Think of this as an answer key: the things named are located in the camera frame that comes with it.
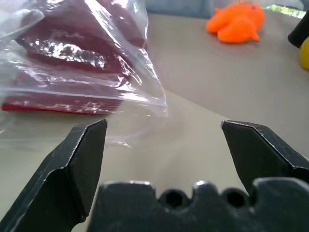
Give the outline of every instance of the red item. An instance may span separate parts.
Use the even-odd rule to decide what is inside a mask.
[[[45,18],[16,40],[27,49],[28,59],[36,65],[19,68],[14,82],[15,87],[36,91],[12,93],[6,97],[2,109],[79,114],[115,110],[135,73],[123,48],[146,45],[129,11],[115,0],[37,2],[35,8],[43,11]],[[69,69],[71,73],[41,75],[37,68],[40,65],[60,69],[59,73],[61,69]]]

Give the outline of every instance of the clear plastic bag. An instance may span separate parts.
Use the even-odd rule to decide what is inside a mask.
[[[34,111],[88,115],[70,116],[71,123],[116,115],[110,138],[121,143],[156,128],[154,121],[167,116],[165,94],[146,50],[144,2],[28,0],[14,10],[3,20],[14,23],[11,31],[0,27],[0,139],[24,139],[22,131],[38,124],[37,115],[44,117],[39,124],[44,137],[57,137],[51,128],[67,122]],[[18,12],[24,13],[17,19]],[[38,138],[41,130],[30,129]]]

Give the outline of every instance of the orange plush toy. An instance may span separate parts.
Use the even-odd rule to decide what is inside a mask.
[[[206,30],[217,33],[226,43],[259,41],[257,31],[265,18],[263,9],[255,3],[237,3],[216,9],[216,14],[206,23]]]

